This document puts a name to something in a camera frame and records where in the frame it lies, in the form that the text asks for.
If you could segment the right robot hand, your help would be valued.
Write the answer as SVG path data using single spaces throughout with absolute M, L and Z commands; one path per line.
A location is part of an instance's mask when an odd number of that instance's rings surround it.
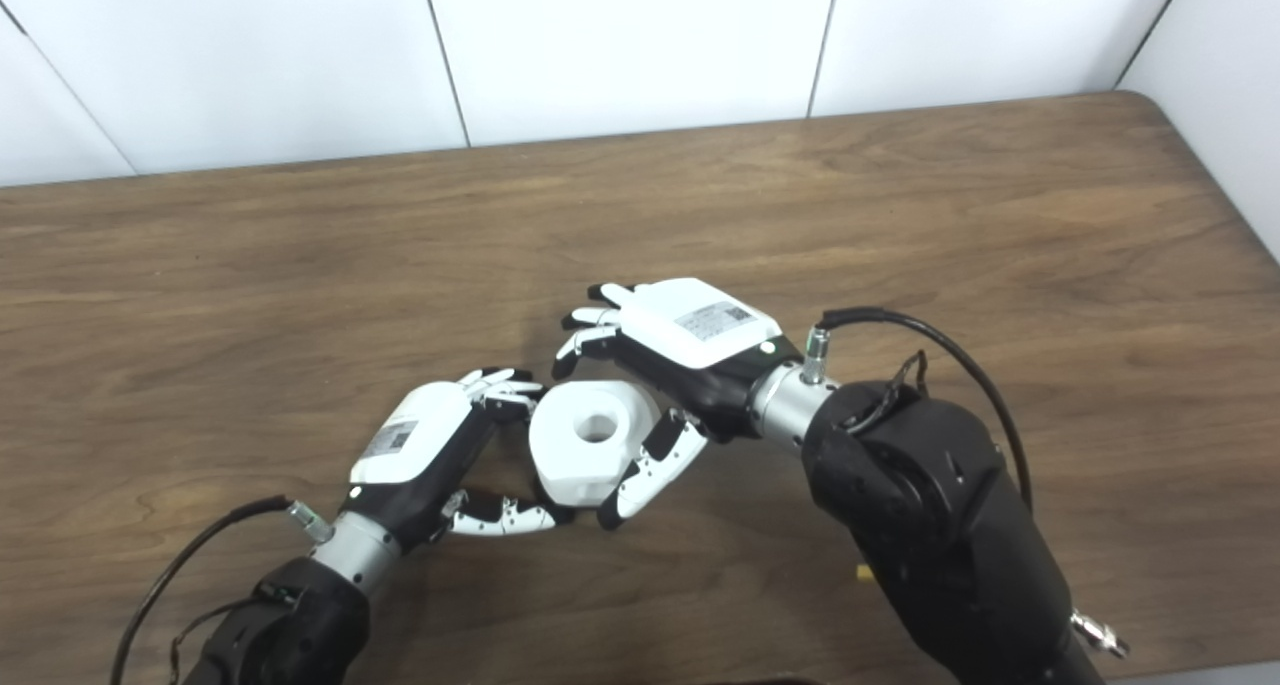
M 582 359 L 611 361 L 672 402 L 596 510 L 600 526 L 614 531 L 708 444 L 759 438 L 753 397 L 800 353 L 767 312 L 696 278 L 602 283 L 588 298 L 591 307 L 561 320 L 570 337 L 556 352 L 553 379 L 568 378 Z

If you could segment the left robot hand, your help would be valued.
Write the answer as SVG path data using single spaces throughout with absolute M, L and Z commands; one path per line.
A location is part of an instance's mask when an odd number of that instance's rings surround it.
M 545 393 L 520 369 L 417 385 L 351 467 L 339 519 L 380 529 L 403 553 L 449 533 L 515 536 L 572 524 L 575 512 L 543 492 L 521 498 L 465 485 L 502 426 L 529 425 Z

